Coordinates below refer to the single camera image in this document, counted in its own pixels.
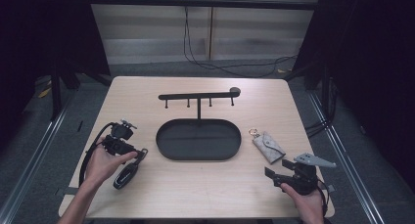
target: electrical cord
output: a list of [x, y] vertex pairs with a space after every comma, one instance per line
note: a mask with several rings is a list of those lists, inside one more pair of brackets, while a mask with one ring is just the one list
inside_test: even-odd
[[313, 136], [317, 135], [327, 127], [329, 127], [335, 117], [336, 114], [336, 104], [337, 104], [337, 97], [338, 97], [338, 89], [336, 85], [333, 83], [333, 80], [330, 81], [330, 109], [329, 109], [329, 115], [327, 116], [327, 119], [316, 122], [310, 126], [305, 127], [305, 131], [307, 133], [308, 138], [312, 138]]
[[[297, 58], [297, 55], [294, 55], [294, 56], [291, 56], [291, 57], [281, 57], [281, 58], [278, 58], [278, 59], [276, 59], [272, 63], [255, 64], [255, 65], [231, 65], [231, 66], [222, 66], [222, 67], [215, 66], [215, 65], [211, 65], [211, 64], [206, 64], [206, 63], [200, 63], [200, 62], [198, 62], [195, 59], [195, 56], [194, 56], [193, 50], [192, 50], [191, 37], [190, 37], [190, 29], [189, 29], [189, 13], [188, 13], [188, 8], [187, 7], [185, 7], [185, 15], [186, 15], [186, 21], [185, 21], [185, 30], [184, 30], [184, 38], [183, 38], [183, 53], [184, 53], [184, 56], [185, 56], [186, 60], [189, 61], [191, 64], [197, 65], [197, 66], [202, 67], [202, 68], [205, 68], [205, 69], [210, 69], [210, 70], [220, 69], [220, 70], [222, 70], [224, 72], [227, 72], [227, 73], [230, 73], [230, 74], [233, 74], [233, 75], [237, 75], [237, 76], [240, 76], [240, 77], [245, 77], [245, 78], [261, 78], [261, 77], [265, 77], [265, 76], [268, 76], [268, 75], [273, 74], [275, 72], [275, 70], [276, 70], [277, 64], [281, 64], [281, 63], [286, 62], [287, 60], [296, 59]], [[189, 52], [190, 52], [190, 55], [191, 55], [191, 58], [192, 59], [190, 59], [187, 56], [187, 53], [186, 53], [186, 40], [187, 40], [187, 44], [188, 44], [188, 47], [189, 47]], [[252, 67], [252, 66], [254, 66], [254, 67], [268, 67], [268, 66], [272, 66], [272, 70], [269, 71], [269, 72], [267, 72], [267, 73], [265, 73], [265, 74], [256, 75], [256, 76], [253, 76], [253, 75], [243, 75], [243, 74], [240, 74], [240, 73], [236, 73], [234, 71], [227, 70], [227, 68], [230, 68], [230, 67]]]

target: robotic hand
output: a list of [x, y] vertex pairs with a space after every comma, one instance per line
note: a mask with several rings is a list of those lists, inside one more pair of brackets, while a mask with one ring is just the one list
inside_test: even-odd
[[300, 195], [308, 195], [312, 191], [318, 189], [318, 177], [316, 174], [316, 165], [324, 167], [336, 167], [335, 163], [329, 162], [320, 157], [311, 154], [302, 154], [294, 158], [296, 162], [290, 162], [286, 159], [282, 160], [284, 167], [293, 170], [292, 177], [276, 174], [271, 169], [265, 167], [265, 176], [274, 181], [275, 187], [281, 187], [282, 183], [287, 183]]

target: black cable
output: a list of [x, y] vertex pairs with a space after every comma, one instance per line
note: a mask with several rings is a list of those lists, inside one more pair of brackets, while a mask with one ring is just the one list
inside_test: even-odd
[[[184, 38], [183, 38], [183, 52], [184, 52], [185, 58], [191, 64], [197, 65], [197, 66], [205, 68], [205, 69], [211, 69], [211, 70], [220, 69], [220, 70], [225, 71], [227, 73], [234, 74], [234, 75], [241, 76], [241, 77], [245, 77], [245, 78], [261, 78], [261, 77], [265, 77], [265, 76], [268, 76], [268, 75], [274, 73], [275, 70], [276, 70], [277, 64], [281, 64], [283, 62], [286, 62], [287, 60], [297, 58], [297, 55], [294, 55], [294, 56], [291, 56], [291, 57], [278, 58], [272, 63], [256, 64], [256, 65], [231, 65], [231, 66], [223, 66], [223, 67], [219, 67], [219, 66], [215, 66], [215, 65], [211, 65], [211, 64], [206, 64], [206, 63], [200, 63], [200, 62], [196, 61], [195, 56], [193, 54], [193, 50], [192, 50], [190, 29], [189, 29], [189, 14], [188, 14], [188, 8], [187, 7], [185, 7], [185, 15], [186, 15], [186, 21], [185, 21], [185, 32], [184, 32]], [[187, 53], [186, 53], [186, 39], [188, 41], [187, 43], [188, 43], [188, 46], [189, 46], [189, 51], [190, 51], [190, 55], [191, 55], [192, 59], [190, 59], [187, 56]], [[266, 66], [271, 66], [271, 65], [273, 65], [273, 68], [270, 72], [268, 72], [266, 74], [258, 75], [258, 76], [243, 75], [243, 74], [240, 74], [240, 73], [236, 73], [236, 72], [227, 70], [227, 68], [230, 68], [230, 67], [252, 67], [252, 66], [254, 66], [254, 67], [266, 67]]]
[[82, 165], [80, 166], [79, 171], [79, 187], [82, 185], [83, 180], [85, 179], [85, 172], [86, 172], [86, 166], [88, 165], [89, 159], [91, 159], [92, 154], [94, 153], [95, 149], [98, 147], [97, 142], [100, 139], [101, 135], [104, 133], [104, 131], [110, 127], [114, 126], [115, 123], [108, 123], [104, 128], [101, 129], [101, 131], [98, 133], [97, 137], [95, 138], [94, 142], [92, 143], [91, 147], [89, 147], [89, 150], [86, 152], [85, 158], [83, 159]]
[[333, 83], [333, 80], [330, 82], [330, 108], [329, 108], [329, 115], [327, 115], [326, 119], [320, 122], [316, 122], [312, 125], [309, 125], [305, 127], [305, 131], [307, 132], [307, 137], [311, 138], [321, 131], [323, 131], [325, 128], [329, 127], [335, 117], [336, 114], [336, 104], [337, 104], [337, 98], [338, 98], [338, 89], [336, 85]]

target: person's forearm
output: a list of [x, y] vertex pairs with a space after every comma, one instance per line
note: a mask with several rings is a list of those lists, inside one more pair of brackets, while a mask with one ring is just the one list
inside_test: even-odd
[[58, 224], [82, 223], [99, 187], [99, 184], [84, 181]]

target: black curtain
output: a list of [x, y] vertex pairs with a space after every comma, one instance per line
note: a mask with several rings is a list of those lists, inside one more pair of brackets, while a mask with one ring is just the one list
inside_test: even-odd
[[89, 4], [0, 0], [1, 131], [13, 134], [37, 77], [110, 74]]

